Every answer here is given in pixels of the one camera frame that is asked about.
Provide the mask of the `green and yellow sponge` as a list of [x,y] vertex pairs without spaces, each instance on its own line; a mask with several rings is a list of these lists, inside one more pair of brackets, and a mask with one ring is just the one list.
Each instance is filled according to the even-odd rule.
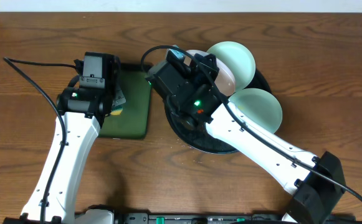
[[122,105],[118,105],[112,108],[110,115],[111,116],[118,116],[121,114],[121,112],[123,111],[123,107]]

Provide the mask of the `mint green plate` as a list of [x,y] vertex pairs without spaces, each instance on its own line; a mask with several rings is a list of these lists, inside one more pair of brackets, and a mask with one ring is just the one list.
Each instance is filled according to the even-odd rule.
[[282,107],[276,97],[267,91],[246,88],[235,92],[229,101],[270,133],[274,134],[282,124]]
[[236,91],[244,89],[253,79],[256,69],[255,59],[250,50],[238,42],[224,41],[207,50],[214,54],[233,73]]

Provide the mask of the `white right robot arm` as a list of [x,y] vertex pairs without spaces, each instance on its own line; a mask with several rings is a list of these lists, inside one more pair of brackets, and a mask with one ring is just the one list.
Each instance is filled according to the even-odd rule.
[[254,78],[251,56],[171,50],[146,80],[162,97],[167,120],[187,144],[204,152],[241,152],[290,193],[286,222],[324,223],[343,195],[340,160],[317,157],[268,131],[230,102],[216,84],[222,74]]

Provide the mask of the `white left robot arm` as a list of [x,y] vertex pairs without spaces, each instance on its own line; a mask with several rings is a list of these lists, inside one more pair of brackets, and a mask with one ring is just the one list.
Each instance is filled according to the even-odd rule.
[[75,203],[85,163],[104,119],[110,115],[120,73],[120,59],[87,52],[75,60],[71,79],[56,101],[22,70],[17,60],[5,58],[48,101],[57,115],[55,133],[39,181],[18,218],[5,223],[116,223],[113,209],[94,205],[77,215]]

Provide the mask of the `round black serving tray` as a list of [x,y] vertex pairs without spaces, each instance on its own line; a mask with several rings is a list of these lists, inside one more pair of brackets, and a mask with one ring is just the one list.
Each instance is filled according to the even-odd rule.
[[[258,88],[269,93],[272,92],[267,80],[258,69],[255,69],[254,77],[244,89],[246,88]],[[180,121],[176,121],[176,117],[166,105],[164,105],[164,110],[171,129],[182,141],[191,147],[211,154],[232,154],[238,152],[234,147],[208,135],[203,130],[203,126],[199,126],[194,130],[186,129]]]

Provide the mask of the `black rectangular water tray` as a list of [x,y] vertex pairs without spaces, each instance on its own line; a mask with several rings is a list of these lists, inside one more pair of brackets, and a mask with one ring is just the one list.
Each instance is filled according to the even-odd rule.
[[151,85],[139,64],[122,63],[120,87],[126,99],[118,116],[105,118],[100,138],[143,139],[147,132]]

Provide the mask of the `mint green plate front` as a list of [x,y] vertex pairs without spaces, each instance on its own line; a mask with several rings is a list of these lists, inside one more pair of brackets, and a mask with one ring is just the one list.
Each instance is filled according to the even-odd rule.
[[282,107],[276,97],[267,91],[246,88],[235,92],[229,101],[270,133],[274,134],[282,124]]

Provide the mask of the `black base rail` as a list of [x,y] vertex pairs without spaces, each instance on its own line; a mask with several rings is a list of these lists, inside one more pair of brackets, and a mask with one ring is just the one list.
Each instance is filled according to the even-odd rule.
[[227,224],[227,223],[295,223],[276,213],[151,213],[147,210],[122,212],[107,205],[92,205],[75,215],[75,223],[87,224]]

